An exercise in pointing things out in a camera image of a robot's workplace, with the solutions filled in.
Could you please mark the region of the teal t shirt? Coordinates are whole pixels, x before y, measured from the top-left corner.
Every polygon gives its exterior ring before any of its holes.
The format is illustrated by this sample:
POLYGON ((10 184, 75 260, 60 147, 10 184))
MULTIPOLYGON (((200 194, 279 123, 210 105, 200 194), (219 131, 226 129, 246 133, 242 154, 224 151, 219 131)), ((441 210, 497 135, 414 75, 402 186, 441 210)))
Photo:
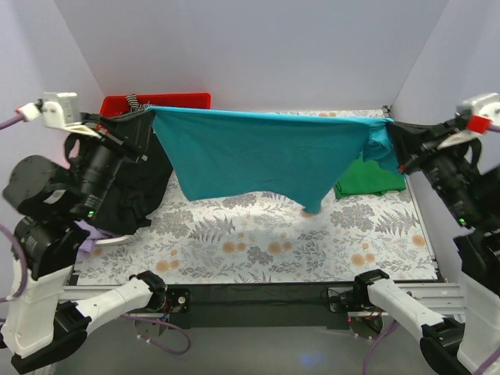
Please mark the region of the teal t shirt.
POLYGON ((268 191, 310 214, 357 159, 397 173, 388 118, 166 106, 152 128, 190 201, 268 191))

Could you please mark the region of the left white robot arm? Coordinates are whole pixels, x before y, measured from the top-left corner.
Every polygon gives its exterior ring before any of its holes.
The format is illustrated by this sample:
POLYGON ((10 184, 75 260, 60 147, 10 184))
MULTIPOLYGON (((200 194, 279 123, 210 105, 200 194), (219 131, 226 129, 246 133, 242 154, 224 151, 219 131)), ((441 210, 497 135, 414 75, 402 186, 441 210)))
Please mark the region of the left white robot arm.
POLYGON ((31 155, 12 170, 3 196, 22 218, 9 234, 14 284, 1 345, 18 373, 71 356, 91 332, 125 313, 165 306, 166 284, 150 271, 96 297, 60 301, 88 237, 79 222, 95 217, 123 161, 145 157, 153 119, 150 111, 112 118, 86 113, 81 139, 88 147, 75 166, 31 155))

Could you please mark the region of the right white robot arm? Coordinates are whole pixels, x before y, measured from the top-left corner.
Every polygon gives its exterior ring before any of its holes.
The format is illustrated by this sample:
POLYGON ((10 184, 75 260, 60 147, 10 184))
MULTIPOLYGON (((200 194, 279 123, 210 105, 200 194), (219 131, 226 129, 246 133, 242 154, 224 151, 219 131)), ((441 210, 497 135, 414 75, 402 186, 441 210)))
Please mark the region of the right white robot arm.
POLYGON ((387 128, 399 171, 421 172, 468 234, 454 238, 462 261, 465 320, 446 317, 408 295, 382 270, 355 277, 354 303, 382 309, 419 343, 438 374, 499 372, 499 168, 481 173, 480 137, 487 117, 455 118, 433 126, 394 122, 387 128))

